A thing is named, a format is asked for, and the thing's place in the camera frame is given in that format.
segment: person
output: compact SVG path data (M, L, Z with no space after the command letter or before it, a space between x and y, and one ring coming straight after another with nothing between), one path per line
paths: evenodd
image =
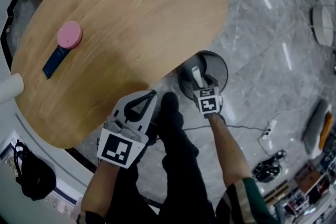
M167 172L167 198L159 214L135 185L140 159L129 169L102 161L82 199L77 223L277 223L252 179L244 154L218 114L208 115L208 120L227 190L214 211L197 165L199 151L182 130L178 107L174 93L163 96L157 126L166 151L162 164Z

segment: oval wooden tabletop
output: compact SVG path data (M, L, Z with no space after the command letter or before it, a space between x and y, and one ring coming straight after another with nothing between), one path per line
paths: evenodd
M209 45L227 0L44 0L12 64L24 92L16 102L36 133L60 148L79 143L118 101L147 89ZM68 20L83 38L47 80L42 72Z

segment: white power outlet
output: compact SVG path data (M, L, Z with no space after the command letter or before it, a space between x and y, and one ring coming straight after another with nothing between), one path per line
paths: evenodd
M266 130L264 131L264 134L262 136L262 139L268 139L273 132L275 125L277 125L278 121L272 120L270 124L267 126Z

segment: white cylinder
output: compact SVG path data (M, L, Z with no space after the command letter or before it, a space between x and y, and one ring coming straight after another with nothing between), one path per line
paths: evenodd
M196 83L198 84L198 86L200 88L203 88L203 80L202 80L200 68L199 67L193 67L191 69L191 72L193 73L193 77L196 80Z
M23 79L19 73L11 75L0 83L0 104L23 92Z

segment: person's leg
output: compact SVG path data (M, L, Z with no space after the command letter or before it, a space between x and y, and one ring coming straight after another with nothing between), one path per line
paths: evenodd
M214 211L207 199L201 171L197 165L198 149L182 130L183 116L174 93L166 93L158 117L159 137L166 156L163 168L167 172L167 199L159 213L160 223L188 222L211 223Z
M156 213L149 207L139 194L136 182L138 180L137 164L143 154L140 154L128 169L120 168L115 181L112 203L106 223L157 223Z

